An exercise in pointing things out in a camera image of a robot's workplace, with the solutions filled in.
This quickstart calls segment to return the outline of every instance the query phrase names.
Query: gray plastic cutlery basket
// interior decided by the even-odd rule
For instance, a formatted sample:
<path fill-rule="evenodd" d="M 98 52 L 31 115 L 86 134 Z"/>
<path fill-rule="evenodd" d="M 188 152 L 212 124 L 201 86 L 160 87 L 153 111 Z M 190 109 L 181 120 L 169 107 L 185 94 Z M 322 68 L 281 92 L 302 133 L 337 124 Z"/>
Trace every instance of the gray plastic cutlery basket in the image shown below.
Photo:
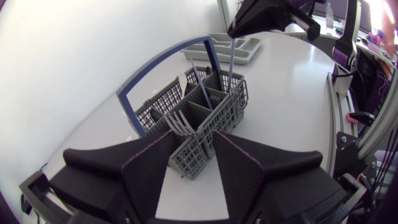
<path fill-rule="evenodd" d="M 178 78 L 148 99 L 135 112 L 128 102 L 127 93 L 157 64 L 180 49 L 203 41 L 210 58 L 210 67 L 197 67 L 200 78 L 210 99 L 213 110 L 208 108 L 203 92 L 193 68 L 187 70 L 187 88 L 182 98 Z M 227 93 L 228 72 L 220 70 L 210 36 L 186 40 L 155 56 L 134 73 L 118 90 L 117 95 L 127 117 L 140 137 L 150 136 L 169 130 L 164 115 L 181 111 L 195 134 L 179 136 L 175 134 L 176 146 L 170 155 L 169 166 L 184 177 L 193 180 L 206 166 L 206 158 L 214 155 L 211 131 L 217 129 L 230 132 L 238 125 L 248 103 L 248 90 L 242 75 L 233 74 L 231 91 Z"/>

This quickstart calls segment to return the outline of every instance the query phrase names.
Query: cutlery tray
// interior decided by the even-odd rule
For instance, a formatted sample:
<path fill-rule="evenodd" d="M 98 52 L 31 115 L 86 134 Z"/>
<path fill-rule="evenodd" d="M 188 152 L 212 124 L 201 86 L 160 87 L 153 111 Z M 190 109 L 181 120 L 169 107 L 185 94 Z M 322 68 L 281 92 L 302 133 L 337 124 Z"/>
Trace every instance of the cutlery tray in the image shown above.
<path fill-rule="evenodd" d="M 169 166 L 190 180 L 195 179 L 206 166 L 206 160 L 215 155 L 211 131 L 230 132 L 242 119 L 248 103 L 248 90 L 242 75 L 233 74 L 231 91 L 227 93 L 227 71 L 212 70 L 210 67 L 196 68 L 213 110 L 208 108 L 191 68 L 185 72 L 188 83 L 183 98 L 177 77 L 134 112 L 139 126 L 131 122 L 135 130 L 141 128 L 146 136 L 150 136 L 170 129 L 165 114 L 179 114 L 181 111 L 195 134 L 174 134 L 175 144 L 169 157 Z"/>

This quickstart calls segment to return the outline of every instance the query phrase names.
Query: basket handle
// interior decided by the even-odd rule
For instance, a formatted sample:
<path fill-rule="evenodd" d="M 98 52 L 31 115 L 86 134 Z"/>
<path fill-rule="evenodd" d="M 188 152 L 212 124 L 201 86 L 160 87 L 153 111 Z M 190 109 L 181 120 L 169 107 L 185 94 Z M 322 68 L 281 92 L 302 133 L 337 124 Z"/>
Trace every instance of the basket handle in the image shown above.
<path fill-rule="evenodd" d="M 213 71 L 219 71 L 220 64 L 218 63 L 216 51 L 211 41 L 211 37 L 209 35 L 204 35 L 201 37 L 195 37 L 192 39 L 184 40 L 183 42 L 175 44 L 174 46 L 171 46 L 165 51 L 156 55 L 155 57 L 150 59 L 147 63 L 145 63 L 143 66 L 138 68 L 138 70 L 134 72 L 117 90 L 116 95 L 119 98 L 120 104 L 122 105 L 123 110 L 126 113 L 132 127 L 140 137 L 146 136 L 146 133 L 144 131 L 144 128 L 142 128 L 136 114 L 134 113 L 133 108 L 131 107 L 131 104 L 127 98 L 127 94 L 132 90 L 132 88 L 135 85 L 137 85 L 137 83 L 142 78 L 144 78 L 144 76 L 148 74 L 148 72 L 150 72 L 160 62 L 163 62 L 165 59 L 173 55 L 175 52 L 178 52 L 179 50 L 182 50 L 185 47 L 188 47 L 197 42 L 203 42 L 205 44 L 207 55 L 209 56 Z"/>

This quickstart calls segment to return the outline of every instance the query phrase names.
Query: table surface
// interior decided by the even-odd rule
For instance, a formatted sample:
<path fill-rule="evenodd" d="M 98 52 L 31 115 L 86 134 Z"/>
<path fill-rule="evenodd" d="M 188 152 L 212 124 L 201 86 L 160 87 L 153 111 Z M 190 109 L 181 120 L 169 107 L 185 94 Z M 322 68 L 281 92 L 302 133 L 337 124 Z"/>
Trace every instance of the table surface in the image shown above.
<path fill-rule="evenodd" d="M 249 102 L 232 134 L 289 151 L 320 151 L 326 167 L 330 145 L 331 108 L 326 83 L 333 61 L 316 47 L 294 37 L 255 34 L 262 45 L 247 65 L 234 65 L 245 75 Z M 195 61 L 196 66 L 209 62 Z M 220 63 L 228 70 L 229 64 Z M 170 83 L 190 62 L 176 53 L 153 69 L 128 95 L 137 109 L 154 92 Z M 44 172 L 51 179 L 64 165 L 67 148 L 96 149 L 137 139 L 122 114 L 116 95 L 97 108 L 55 152 Z M 214 220 L 228 218 L 216 158 L 194 180 L 167 168 L 157 218 Z"/>

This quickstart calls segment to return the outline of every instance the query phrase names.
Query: fork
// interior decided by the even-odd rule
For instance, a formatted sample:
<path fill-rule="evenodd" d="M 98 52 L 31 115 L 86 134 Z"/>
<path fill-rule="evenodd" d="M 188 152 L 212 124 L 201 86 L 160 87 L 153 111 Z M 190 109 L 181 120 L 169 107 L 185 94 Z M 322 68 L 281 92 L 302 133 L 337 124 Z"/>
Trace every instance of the fork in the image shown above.
<path fill-rule="evenodd" d="M 165 120 L 166 120 L 167 124 L 170 126 L 170 128 L 172 129 L 172 131 L 175 134 L 180 135 L 180 136 L 187 136 L 187 135 L 195 134 L 195 131 L 190 126 L 189 122 L 187 121 L 186 117 L 183 115 L 181 110 L 179 112 L 180 112 L 183 122 L 178 117 L 176 112 L 174 112 L 174 118 L 171 114 L 164 115 Z"/>

